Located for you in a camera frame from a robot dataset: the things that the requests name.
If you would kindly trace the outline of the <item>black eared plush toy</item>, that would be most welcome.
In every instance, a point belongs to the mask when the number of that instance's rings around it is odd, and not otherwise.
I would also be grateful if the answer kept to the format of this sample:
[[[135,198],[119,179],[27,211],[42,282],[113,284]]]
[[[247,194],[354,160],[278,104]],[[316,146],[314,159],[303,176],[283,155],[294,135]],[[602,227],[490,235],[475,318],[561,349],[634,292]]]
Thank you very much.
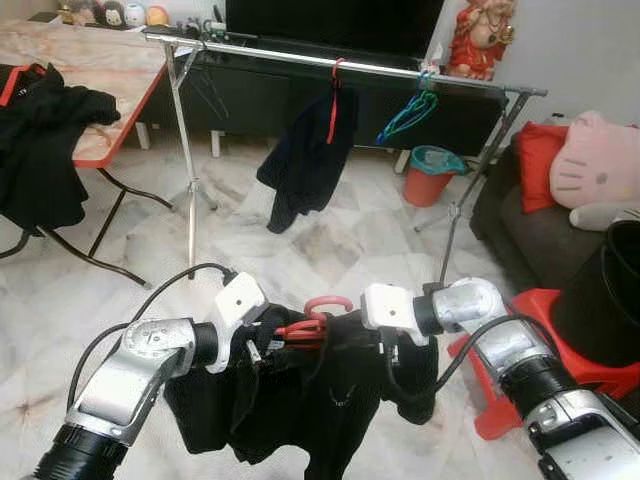
[[[119,0],[95,0],[93,18],[99,26],[113,29],[127,27],[125,6]]]

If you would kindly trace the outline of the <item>plain black shirt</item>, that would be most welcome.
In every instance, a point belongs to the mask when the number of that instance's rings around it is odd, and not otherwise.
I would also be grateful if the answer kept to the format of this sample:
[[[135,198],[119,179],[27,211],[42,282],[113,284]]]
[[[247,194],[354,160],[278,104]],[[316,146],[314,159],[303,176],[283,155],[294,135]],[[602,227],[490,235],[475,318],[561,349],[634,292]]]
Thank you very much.
[[[239,462],[264,462],[283,445],[308,454],[305,480],[340,480],[360,448],[381,402],[415,425],[433,416],[439,343],[430,339],[424,369],[392,369],[403,389],[394,393],[378,335],[357,320],[334,320],[324,352],[276,349],[288,369],[253,369],[246,349],[253,329],[236,333],[223,372],[195,367],[166,384],[188,452],[232,448]]]

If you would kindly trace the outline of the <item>red hanger under navy shirt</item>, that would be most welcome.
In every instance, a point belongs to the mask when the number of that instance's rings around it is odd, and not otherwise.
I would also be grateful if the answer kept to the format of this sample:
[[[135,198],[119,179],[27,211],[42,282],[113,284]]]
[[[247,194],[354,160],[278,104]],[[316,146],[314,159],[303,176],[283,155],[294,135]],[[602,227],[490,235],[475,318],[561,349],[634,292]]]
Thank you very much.
[[[339,69],[346,58],[338,58],[333,61],[332,73],[330,73],[330,109],[328,131],[326,131],[325,143],[332,145],[337,132],[337,120],[339,114],[339,97],[342,90],[342,81],[340,81]]]

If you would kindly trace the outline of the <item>pink red plastic hanger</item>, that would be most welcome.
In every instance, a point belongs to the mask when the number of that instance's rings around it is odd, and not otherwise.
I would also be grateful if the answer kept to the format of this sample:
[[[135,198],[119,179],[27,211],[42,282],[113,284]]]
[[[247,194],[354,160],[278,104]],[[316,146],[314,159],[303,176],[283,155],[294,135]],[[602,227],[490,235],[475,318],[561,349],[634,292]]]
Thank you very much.
[[[347,314],[355,310],[355,303],[346,297],[326,294],[326,296],[311,298],[303,306],[303,320],[279,326],[274,330],[273,339],[279,340],[284,347],[323,349],[328,338],[326,314],[319,311],[323,306],[340,306]]]

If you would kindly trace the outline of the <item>red laughing Buddha statue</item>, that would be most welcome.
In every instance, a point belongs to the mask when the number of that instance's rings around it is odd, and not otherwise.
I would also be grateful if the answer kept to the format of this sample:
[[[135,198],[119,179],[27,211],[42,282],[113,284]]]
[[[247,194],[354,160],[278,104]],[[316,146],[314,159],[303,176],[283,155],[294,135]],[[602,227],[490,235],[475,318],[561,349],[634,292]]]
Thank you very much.
[[[495,68],[515,40],[515,0],[467,0],[454,23],[448,76],[493,81]]]

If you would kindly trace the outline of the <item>black bucket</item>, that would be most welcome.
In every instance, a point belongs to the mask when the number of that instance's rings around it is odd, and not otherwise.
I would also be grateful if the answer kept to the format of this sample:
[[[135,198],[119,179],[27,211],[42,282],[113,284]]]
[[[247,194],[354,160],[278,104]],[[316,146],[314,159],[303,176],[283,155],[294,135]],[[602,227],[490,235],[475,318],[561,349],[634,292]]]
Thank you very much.
[[[595,364],[640,360],[640,223],[617,221],[554,302],[559,338]]]

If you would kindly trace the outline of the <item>pink cat plush cushion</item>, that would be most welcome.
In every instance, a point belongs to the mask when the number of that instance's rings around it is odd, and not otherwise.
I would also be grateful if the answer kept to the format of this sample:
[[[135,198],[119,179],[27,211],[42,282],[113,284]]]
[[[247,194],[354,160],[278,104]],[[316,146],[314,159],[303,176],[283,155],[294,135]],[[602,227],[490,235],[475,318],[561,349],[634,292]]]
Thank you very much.
[[[640,129],[596,111],[576,116],[549,182],[553,200],[570,210],[572,227],[604,232],[617,221],[639,220]]]

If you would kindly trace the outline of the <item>red cushion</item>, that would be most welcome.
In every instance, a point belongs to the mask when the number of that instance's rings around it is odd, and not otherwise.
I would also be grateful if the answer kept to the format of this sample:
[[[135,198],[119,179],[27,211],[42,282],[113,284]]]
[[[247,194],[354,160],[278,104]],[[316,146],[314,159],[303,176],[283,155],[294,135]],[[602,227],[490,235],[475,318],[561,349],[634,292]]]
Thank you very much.
[[[527,122],[515,136],[526,214],[556,205],[550,191],[550,165],[567,140],[567,125]]]

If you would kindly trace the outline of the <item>red plastic stool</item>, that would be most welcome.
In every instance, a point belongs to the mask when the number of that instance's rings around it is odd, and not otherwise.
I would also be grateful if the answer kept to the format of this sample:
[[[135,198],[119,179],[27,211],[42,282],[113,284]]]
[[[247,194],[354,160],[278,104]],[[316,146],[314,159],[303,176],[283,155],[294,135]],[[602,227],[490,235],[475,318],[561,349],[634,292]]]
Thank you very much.
[[[543,326],[548,326],[559,353],[562,355],[564,366],[572,378],[585,387],[608,394],[616,401],[623,401],[625,397],[636,393],[640,384],[640,364],[627,366],[600,364],[585,355],[585,349],[572,346],[567,342],[566,335],[559,333],[557,326],[552,323],[552,307],[556,305],[561,293],[554,289],[530,289],[515,297],[515,307],[521,314],[532,317]],[[465,371],[471,375],[468,380],[472,402],[475,403],[477,415],[474,429],[480,438],[486,442],[500,438],[507,431],[521,425],[515,406],[499,393],[483,361],[477,352],[467,353],[467,367]]]

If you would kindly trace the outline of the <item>black shirt with red trim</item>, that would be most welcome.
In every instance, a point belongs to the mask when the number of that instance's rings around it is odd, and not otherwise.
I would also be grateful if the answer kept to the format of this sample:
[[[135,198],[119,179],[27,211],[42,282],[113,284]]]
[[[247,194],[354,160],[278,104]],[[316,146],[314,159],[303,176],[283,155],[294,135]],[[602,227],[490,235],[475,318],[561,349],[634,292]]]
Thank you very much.
[[[52,65],[0,65],[0,215],[31,232],[82,221],[73,152],[88,125],[119,119],[113,95],[68,86]]]

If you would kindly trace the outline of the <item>teal plastic bag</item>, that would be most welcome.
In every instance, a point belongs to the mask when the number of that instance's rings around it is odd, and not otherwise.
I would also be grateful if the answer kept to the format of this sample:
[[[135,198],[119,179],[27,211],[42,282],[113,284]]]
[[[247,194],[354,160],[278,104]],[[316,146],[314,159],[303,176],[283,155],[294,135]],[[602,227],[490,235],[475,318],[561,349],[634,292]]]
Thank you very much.
[[[466,173],[468,165],[463,157],[448,148],[420,145],[410,150],[410,166],[429,175],[456,175]]]

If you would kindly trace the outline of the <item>white tissue pack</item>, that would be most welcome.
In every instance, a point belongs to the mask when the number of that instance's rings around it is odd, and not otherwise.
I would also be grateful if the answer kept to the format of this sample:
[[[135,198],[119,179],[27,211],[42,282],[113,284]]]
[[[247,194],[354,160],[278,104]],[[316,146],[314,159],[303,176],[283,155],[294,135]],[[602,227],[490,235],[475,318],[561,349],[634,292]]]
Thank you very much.
[[[442,76],[447,73],[448,47],[442,42],[436,42],[429,51],[429,54],[421,60],[420,70],[431,74],[431,76]]]

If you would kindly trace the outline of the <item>navy shirt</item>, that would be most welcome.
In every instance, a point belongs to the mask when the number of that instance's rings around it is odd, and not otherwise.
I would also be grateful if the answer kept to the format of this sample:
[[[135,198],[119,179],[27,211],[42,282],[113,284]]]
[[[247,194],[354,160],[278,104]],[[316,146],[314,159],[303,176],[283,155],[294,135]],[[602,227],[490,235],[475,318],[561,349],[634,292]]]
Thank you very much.
[[[301,110],[257,169],[257,180],[275,191],[266,224],[271,233],[282,234],[297,216],[324,210],[337,188],[349,151],[355,146],[355,88],[342,86],[340,90],[332,145],[325,143],[329,109],[330,90]]]

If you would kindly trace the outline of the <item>silver metal clothes rack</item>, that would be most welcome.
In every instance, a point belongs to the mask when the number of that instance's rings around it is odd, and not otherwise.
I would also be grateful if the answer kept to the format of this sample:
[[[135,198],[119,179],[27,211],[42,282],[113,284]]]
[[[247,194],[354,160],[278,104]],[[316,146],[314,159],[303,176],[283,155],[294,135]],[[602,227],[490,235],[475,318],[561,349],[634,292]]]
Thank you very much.
[[[187,38],[183,35],[174,35],[169,28],[146,27],[142,29],[142,35],[147,41],[157,42],[163,46],[165,59],[166,77],[169,79],[170,92],[172,92],[172,104],[175,113],[175,122],[178,124],[180,145],[182,145],[184,161],[187,170],[187,262],[188,265],[195,265],[195,234],[197,232],[197,207],[205,206],[207,210],[218,210],[218,205],[207,195],[204,187],[201,186],[201,179],[195,172],[195,160],[192,159],[191,148],[189,148],[189,137],[187,131],[186,118],[182,100],[180,100],[180,86],[186,81],[189,69],[195,64],[201,52],[221,52],[244,56],[244,58],[257,58],[270,61],[283,61],[283,63],[307,65],[307,67],[328,67],[334,76],[338,70],[352,70],[369,76],[380,76],[388,78],[411,79],[417,87],[426,82],[436,84],[453,84],[457,87],[476,88],[476,90],[499,91],[502,93],[512,93],[515,100],[509,102],[504,109],[499,122],[495,124],[489,141],[485,143],[483,151],[479,156],[480,172],[485,172],[494,163],[494,156],[500,146],[500,142],[507,137],[515,125],[518,115],[524,110],[526,102],[531,96],[545,97],[547,90],[539,88],[515,86],[515,84],[502,84],[492,81],[481,81],[481,79],[468,79],[453,76],[433,76],[428,72],[417,72],[417,70],[396,69],[392,67],[379,67],[379,65],[358,63],[358,61],[348,61],[346,59],[315,58],[293,54],[293,52],[279,52],[273,50],[256,49],[256,47],[237,46],[233,44],[223,44],[223,42],[202,41],[200,38]]]

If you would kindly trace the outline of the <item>black television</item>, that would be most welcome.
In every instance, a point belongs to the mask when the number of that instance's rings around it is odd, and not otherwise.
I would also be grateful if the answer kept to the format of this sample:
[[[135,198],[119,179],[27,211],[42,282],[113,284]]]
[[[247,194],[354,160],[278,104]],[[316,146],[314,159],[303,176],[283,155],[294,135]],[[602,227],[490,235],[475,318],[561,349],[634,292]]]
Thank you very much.
[[[225,0],[238,35],[401,56],[424,54],[445,0]]]

